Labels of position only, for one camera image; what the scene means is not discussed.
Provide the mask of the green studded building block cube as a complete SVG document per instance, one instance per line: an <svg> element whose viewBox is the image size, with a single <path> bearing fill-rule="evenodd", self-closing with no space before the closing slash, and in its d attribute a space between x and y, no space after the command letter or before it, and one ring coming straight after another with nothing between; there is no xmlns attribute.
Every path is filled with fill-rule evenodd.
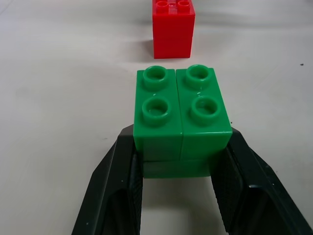
<svg viewBox="0 0 313 235"><path fill-rule="evenodd" d="M137 72L133 136L144 178L210 176L231 135L212 68Z"/></svg>

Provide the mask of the red studded building block cube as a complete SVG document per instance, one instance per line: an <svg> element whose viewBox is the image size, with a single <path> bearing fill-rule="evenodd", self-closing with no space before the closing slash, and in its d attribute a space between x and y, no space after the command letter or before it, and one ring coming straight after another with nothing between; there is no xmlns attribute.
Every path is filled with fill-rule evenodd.
<svg viewBox="0 0 313 235"><path fill-rule="evenodd" d="M190 57L195 16L192 0L152 0L155 59Z"/></svg>

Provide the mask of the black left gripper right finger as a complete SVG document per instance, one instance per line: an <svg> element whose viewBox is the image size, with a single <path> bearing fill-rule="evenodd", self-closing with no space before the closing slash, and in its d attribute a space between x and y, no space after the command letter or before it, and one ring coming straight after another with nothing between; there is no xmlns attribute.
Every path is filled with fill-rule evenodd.
<svg viewBox="0 0 313 235"><path fill-rule="evenodd" d="M313 235L273 169L236 129L211 175L229 235Z"/></svg>

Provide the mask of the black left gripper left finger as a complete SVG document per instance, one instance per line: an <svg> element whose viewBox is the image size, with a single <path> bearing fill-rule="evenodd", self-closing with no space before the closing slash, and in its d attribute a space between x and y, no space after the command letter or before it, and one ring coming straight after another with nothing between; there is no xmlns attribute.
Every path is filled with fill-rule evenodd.
<svg viewBox="0 0 313 235"><path fill-rule="evenodd" d="M142 169L130 125L94 170L71 235L140 235Z"/></svg>

